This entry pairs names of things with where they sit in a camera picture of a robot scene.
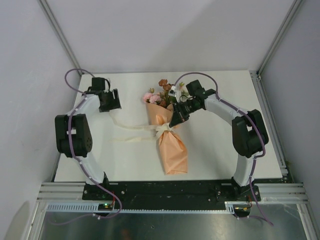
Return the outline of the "cream ribbon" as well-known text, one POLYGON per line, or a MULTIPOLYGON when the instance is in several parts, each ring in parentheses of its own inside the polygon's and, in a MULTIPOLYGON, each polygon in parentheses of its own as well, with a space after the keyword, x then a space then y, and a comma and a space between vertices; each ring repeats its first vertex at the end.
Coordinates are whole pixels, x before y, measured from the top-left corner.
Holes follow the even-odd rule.
POLYGON ((128 126, 119 122, 116 117, 110 113, 110 118, 112 119, 113 124, 116 127, 119 127, 128 131, 135 132, 151 132, 153 136, 142 137, 142 136, 131 136, 131 137, 121 137, 121 138, 112 138, 112 142, 123 142, 123 143, 135 143, 135 142, 149 142, 149 141, 157 141, 165 132, 175 133, 175 128, 170 127, 169 123, 164 123, 162 125, 136 125, 136 126, 128 126))

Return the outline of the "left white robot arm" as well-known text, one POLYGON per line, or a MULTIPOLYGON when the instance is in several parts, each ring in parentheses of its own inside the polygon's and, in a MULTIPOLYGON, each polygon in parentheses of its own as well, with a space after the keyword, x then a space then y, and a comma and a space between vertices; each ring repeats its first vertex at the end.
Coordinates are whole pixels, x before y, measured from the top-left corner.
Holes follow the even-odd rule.
POLYGON ((109 79, 92 77, 91 86, 84 92, 80 91, 78 104, 63 115, 54 119, 56 147, 59 153, 73 159, 84 176, 88 185, 95 185, 93 194, 100 200, 110 196, 111 188, 106 173, 95 159, 93 137, 88 118, 95 112, 107 113, 121 108, 118 90, 111 89, 109 79))

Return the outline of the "pink fake flower stem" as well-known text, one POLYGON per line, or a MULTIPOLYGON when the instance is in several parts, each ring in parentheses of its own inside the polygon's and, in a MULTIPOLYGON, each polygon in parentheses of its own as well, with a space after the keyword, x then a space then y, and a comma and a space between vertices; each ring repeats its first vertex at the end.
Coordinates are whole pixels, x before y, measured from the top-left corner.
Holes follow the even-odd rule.
POLYGON ((159 94, 155 93, 154 88, 150 88, 147 93, 144 94, 142 97, 142 100, 145 103, 150 103, 150 104, 158 104, 161 101, 161 97, 159 94))

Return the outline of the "orange beige wrapping paper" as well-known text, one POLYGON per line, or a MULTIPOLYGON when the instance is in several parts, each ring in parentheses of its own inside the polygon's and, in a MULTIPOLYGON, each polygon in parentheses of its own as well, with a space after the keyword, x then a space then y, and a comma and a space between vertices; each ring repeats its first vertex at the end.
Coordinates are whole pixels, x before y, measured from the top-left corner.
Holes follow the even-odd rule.
POLYGON ((146 109, 150 124, 155 126, 158 151, 166 175, 186 174, 188 172, 188 150, 175 128, 169 123, 173 116, 173 106, 168 108, 147 103, 146 109))

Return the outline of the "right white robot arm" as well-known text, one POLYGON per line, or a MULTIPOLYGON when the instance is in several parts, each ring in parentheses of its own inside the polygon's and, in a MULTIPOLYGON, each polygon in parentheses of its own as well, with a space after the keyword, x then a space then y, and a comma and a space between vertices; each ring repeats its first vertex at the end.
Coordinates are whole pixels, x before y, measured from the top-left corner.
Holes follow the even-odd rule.
POLYGON ((186 122, 190 114, 203 109, 209 111, 231 126, 232 145, 238 154, 236 170, 231 178, 231 196, 242 201, 253 189, 253 174, 257 158, 266 154, 269 142, 262 114, 254 109, 246 111, 221 98, 217 90, 205 90, 198 80, 186 85, 190 98, 181 100, 182 93, 173 85, 169 95, 176 98, 169 127, 186 122))

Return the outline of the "brown orange fake flower stem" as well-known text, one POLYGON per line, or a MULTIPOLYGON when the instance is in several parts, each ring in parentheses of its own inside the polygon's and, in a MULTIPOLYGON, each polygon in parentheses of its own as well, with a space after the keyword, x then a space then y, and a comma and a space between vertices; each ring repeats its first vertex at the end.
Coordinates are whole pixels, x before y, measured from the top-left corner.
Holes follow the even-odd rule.
POLYGON ((159 93, 159 96, 161 98, 159 105, 161 107, 167 108, 170 104, 175 102, 175 98, 169 95, 172 85, 168 83, 167 79, 161 79, 158 82, 158 85, 163 89, 163 91, 159 93))

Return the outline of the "white fake flower stem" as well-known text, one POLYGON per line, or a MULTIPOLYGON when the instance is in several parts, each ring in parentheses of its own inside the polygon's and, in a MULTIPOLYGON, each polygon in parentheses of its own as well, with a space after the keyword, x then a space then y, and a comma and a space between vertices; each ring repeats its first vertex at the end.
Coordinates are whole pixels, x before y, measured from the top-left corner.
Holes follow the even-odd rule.
POLYGON ((181 92, 182 95, 188 95, 188 90, 185 87, 185 84, 183 82, 180 82, 178 84, 178 90, 181 92))

